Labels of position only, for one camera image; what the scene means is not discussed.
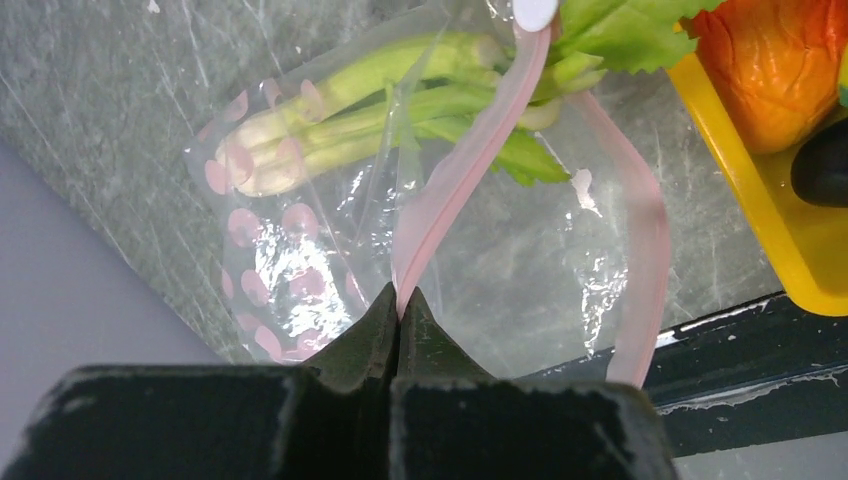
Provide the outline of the celery stalk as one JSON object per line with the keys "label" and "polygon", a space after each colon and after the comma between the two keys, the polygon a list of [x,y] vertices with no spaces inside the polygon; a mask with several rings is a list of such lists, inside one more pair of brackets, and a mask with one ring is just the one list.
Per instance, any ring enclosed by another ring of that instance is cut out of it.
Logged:
{"label": "celery stalk", "polygon": [[[712,1],[568,1],[527,107],[492,168],[522,186],[567,182],[569,172],[534,140],[558,118],[566,95],[610,72],[670,67],[695,43],[676,23],[715,8]],[[408,110],[417,139],[456,142],[494,98],[515,51],[484,33],[408,36],[379,47],[297,95],[248,115],[203,164],[212,192],[277,195],[374,156],[384,145],[391,104]]]}

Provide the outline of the clear pink zip top bag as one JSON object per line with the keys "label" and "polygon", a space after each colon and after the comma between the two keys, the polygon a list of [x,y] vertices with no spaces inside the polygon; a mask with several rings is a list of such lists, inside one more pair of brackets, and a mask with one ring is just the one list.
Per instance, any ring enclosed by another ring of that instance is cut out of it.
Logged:
{"label": "clear pink zip top bag", "polygon": [[[522,186],[493,162],[539,83],[555,29],[527,28],[508,1],[428,1],[275,78],[249,85],[190,140],[183,158],[218,215],[221,288],[245,347],[302,362],[348,330],[385,284],[404,315],[415,291],[483,368],[510,343],[531,370],[594,363],[590,378],[639,386],[653,357],[670,266],[657,179],[593,96],[566,95],[534,140],[567,182]],[[417,139],[394,100],[371,157],[277,195],[218,195],[203,176],[214,147],[248,115],[298,94],[392,41],[484,33],[515,51],[493,100],[456,142]]]}

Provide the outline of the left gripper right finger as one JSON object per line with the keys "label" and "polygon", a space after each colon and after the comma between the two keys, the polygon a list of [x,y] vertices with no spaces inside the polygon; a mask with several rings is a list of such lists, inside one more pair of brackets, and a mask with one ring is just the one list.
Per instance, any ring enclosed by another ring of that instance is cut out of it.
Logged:
{"label": "left gripper right finger", "polygon": [[674,479],[662,421],[639,389],[498,380],[409,299],[390,390],[393,479]]}

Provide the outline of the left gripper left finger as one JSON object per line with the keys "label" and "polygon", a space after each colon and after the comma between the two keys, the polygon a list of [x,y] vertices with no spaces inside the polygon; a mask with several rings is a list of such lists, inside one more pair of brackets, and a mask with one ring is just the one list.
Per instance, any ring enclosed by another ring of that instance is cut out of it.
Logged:
{"label": "left gripper left finger", "polygon": [[36,405],[5,479],[384,479],[396,294],[307,361],[90,365]]}

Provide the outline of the purple eggplant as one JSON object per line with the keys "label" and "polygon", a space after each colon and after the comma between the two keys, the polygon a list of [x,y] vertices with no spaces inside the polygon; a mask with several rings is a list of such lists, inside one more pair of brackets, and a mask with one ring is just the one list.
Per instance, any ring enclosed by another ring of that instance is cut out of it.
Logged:
{"label": "purple eggplant", "polygon": [[847,119],[822,129],[798,150],[790,171],[795,194],[806,203],[847,207]]}

